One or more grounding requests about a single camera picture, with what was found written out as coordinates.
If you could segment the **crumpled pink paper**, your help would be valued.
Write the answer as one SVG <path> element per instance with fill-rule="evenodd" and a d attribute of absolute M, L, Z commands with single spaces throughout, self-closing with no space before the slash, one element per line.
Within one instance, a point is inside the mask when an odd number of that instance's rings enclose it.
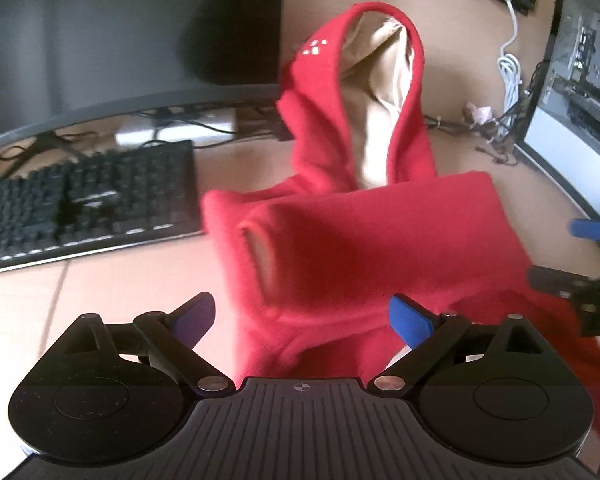
<path fill-rule="evenodd" d="M 464 121 L 468 126 L 483 126 L 493 119 L 493 110 L 490 106 L 477 106 L 467 102 L 462 110 Z"/>

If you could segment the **red fleece hooded onesie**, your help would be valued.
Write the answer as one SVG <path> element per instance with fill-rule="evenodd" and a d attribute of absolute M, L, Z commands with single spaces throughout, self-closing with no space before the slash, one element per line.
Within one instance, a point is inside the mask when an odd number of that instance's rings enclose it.
<path fill-rule="evenodd" d="M 382 2 L 352 6 L 306 40 L 277 108 L 294 173 L 204 196 L 204 228 L 237 321 L 235 376 L 378 374 L 403 349 L 390 298 L 481 324 L 523 315 L 588 388 L 586 461 L 600 470 L 600 346 L 570 305 L 533 290 L 530 259 L 485 172 L 441 177 L 422 118 L 424 50 Z"/>

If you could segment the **right monitor showing picture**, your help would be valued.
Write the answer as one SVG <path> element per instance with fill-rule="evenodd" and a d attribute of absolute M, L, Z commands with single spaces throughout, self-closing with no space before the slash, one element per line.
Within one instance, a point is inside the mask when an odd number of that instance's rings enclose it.
<path fill-rule="evenodd" d="M 555 0 L 536 83 L 516 149 L 600 219 L 600 0 Z"/>

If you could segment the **black keyboard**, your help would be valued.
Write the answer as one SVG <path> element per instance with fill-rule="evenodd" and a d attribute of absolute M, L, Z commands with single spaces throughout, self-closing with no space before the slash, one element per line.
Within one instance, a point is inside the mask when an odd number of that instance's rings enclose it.
<path fill-rule="evenodd" d="M 0 181 L 0 271 L 200 231 L 188 141 L 96 153 Z"/>

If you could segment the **left dark monitor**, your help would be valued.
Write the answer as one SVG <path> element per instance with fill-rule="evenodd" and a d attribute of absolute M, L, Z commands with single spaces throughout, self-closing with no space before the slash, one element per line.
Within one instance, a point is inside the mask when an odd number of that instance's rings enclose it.
<path fill-rule="evenodd" d="M 283 0 L 0 0 L 0 148 L 100 118 L 279 96 Z"/>

